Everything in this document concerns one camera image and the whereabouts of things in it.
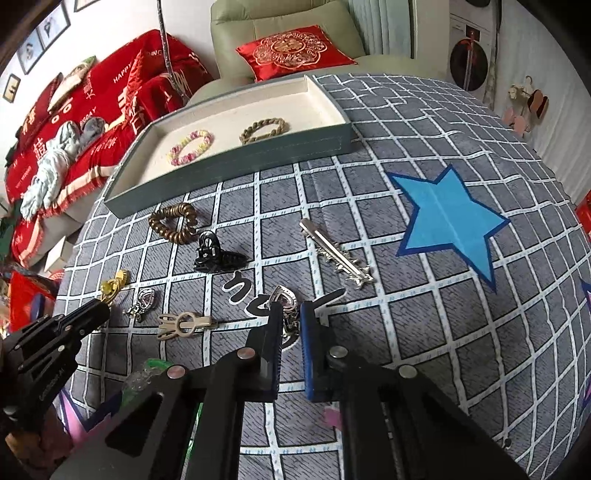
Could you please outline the light blue clothes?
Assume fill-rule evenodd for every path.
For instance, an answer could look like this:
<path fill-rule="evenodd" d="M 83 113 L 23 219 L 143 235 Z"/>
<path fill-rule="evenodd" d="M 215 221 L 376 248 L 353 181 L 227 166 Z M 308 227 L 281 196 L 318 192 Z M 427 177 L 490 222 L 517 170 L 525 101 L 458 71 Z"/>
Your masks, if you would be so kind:
<path fill-rule="evenodd" d="M 66 121 L 46 142 L 37 172 L 22 196 L 20 213 L 25 221 L 31 221 L 41 208 L 51 206 L 62 189 L 69 168 L 105 132 L 105 125 L 101 117 L 90 117 L 82 126 Z"/>

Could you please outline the washing machine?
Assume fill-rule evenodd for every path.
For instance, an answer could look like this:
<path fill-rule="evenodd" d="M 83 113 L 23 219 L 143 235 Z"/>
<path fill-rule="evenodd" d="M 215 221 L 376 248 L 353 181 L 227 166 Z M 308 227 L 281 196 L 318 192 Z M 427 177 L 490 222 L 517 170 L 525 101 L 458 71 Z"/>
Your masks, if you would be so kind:
<path fill-rule="evenodd" d="M 494 108 L 497 77 L 498 1 L 451 1 L 447 80 Z"/>

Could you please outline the cream jewelry tray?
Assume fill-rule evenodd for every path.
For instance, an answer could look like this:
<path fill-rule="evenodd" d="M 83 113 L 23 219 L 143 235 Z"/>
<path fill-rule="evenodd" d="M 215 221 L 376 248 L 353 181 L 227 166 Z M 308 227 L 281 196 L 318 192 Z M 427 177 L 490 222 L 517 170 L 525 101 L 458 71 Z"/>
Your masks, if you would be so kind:
<path fill-rule="evenodd" d="M 197 160 L 174 166 L 166 155 L 194 130 L 213 141 Z M 199 188 L 352 149 L 353 127 L 310 75 L 252 84 L 185 106 L 144 128 L 103 190 L 118 218 Z"/>

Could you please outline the grey checked tablecloth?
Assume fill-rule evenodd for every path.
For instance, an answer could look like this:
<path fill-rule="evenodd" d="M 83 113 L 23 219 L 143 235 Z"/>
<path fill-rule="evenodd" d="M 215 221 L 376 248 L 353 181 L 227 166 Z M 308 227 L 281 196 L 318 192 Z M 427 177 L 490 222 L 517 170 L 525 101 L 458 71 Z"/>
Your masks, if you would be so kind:
<path fill-rule="evenodd" d="M 190 206 L 236 272 L 200 273 L 137 207 L 90 210 L 56 309 L 117 270 L 130 283 L 88 335 L 66 396 L 82 416 L 150 360 L 206 367 L 245 344 L 274 296 L 312 301 L 339 344 L 431 379 L 530 479 L 555 474 L 589 420 L 590 241 L 554 173 L 459 87 L 318 75 L 352 151 L 207 182 Z"/>

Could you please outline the white curtain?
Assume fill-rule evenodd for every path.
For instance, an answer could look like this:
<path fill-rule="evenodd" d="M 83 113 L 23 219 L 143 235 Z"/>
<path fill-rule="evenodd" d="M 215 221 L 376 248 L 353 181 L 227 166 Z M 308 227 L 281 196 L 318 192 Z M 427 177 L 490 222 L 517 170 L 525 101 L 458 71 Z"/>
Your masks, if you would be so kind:
<path fill-rule="evenodd" d="M 349 0 L 349 13 L 370 55 L 413 57 L 414 18 L 408 0 Z"/>

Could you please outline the red embroidered cushion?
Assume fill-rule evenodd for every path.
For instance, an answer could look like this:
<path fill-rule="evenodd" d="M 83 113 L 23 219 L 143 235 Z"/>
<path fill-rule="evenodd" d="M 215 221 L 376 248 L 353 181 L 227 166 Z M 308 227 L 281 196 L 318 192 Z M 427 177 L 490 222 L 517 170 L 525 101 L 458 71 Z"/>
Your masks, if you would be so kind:
<path fill-rule="evenodd" d="M 356 65 L 318 25 L 276 33 L 235 49 L 263 82 L 294 73 Z"/>

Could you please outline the clear chain hair clip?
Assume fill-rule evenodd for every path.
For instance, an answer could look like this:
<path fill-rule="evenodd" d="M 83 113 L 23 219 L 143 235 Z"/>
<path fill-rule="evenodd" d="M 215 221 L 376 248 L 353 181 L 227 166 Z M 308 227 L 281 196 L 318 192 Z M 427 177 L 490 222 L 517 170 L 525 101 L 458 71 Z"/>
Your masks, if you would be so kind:
<path fill-rule="evenodd" d="M 152 288 L 144 288 L 138 291 L 136 301 L 124 311 L 134 323 L 141 323 L 143 316 L 155 305 L 156 292 Z"/>

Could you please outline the red blanket sofa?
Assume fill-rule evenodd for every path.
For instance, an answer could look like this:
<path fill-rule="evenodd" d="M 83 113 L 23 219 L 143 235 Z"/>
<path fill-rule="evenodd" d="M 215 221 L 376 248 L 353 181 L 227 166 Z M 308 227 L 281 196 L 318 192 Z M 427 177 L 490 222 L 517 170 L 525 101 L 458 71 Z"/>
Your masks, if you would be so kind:
<path fill-rule="evenodd" d="M 81 63 L 44 88 L 17 131 L 5 189 L 17 221 L 10 257 L 35 264 L 79 228 L 139 133 L 212 81 L 195 52 L 150 30 L 101 61 Z"/>

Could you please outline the pink crystal hair clip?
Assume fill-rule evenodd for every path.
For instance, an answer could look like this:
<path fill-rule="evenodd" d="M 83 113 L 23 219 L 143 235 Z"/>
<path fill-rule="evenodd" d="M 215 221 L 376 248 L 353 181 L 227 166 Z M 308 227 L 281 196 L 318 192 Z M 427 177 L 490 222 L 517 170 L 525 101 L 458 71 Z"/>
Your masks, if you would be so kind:
<path fill-rule="evenodd" d="M 290 288 L 277 285 L 270 295 L 270 304 L 283 307 L 283 349 L 293 345 L 300 335 L 300 305 L 297 295 Z"/>

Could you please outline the black claw hair clip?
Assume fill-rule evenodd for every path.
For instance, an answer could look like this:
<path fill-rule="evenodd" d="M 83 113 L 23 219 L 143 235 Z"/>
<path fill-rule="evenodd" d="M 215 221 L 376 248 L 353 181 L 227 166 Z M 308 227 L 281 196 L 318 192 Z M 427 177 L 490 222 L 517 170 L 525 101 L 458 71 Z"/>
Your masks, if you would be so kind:
<path fill-rule="evenodd" d="M 201 232 L 197 243 L 197 258 L 193 263 L 193 270 L 197 273 L 228 273 L 242 269 L 249 263 L 245 254 L 223 250 L 212 231 Z"/>

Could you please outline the silver hair clip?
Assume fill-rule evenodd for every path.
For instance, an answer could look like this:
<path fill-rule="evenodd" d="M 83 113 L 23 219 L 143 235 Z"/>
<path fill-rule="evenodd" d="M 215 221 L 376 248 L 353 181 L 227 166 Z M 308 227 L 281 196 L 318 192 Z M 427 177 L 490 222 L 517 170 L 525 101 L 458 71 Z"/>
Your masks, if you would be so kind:
<path fill-rule="evenodd" d="M 349 251 L 342 249 L 339 243 L 332 241 L 317 224 L 308 218 L 302 218 L 300 227 L 304 236 L 315 243 L 318 254 L 332 263 L 335 270 L 346 275 L 346 278 L 356 285 L 356 289 L 360 290 L 363 286 L 375 282 L 374 277 L 370 274 L 370 267 L 360 263 L 358 259 L 353 258 Z"/>

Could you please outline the beige rabbit hair clip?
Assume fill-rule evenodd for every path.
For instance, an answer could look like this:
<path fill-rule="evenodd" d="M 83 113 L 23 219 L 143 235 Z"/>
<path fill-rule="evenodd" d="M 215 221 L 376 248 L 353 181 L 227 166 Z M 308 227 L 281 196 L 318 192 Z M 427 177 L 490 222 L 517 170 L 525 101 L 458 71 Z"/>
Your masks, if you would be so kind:
<path fill-rule="evenodd" d="M 193 312 L 180 314 L 162 314 L 158 317 L 159 325 L 156 338 L 168 341 L 173 338 L 189 338 L 204 329 L 216 326 L 211 316 L 199 316 Z"/>

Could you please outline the white small stool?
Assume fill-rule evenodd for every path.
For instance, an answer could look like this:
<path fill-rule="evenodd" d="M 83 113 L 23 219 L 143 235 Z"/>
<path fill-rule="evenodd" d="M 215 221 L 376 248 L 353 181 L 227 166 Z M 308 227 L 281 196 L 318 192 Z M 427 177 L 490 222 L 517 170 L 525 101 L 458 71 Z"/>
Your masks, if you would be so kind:
<path fill-rule="evenodd" d="M 62 237 L 47 253 L 44 272 L 53 274 L 62 270 L 72 255 L 74 243 L 68 237 Z"/>

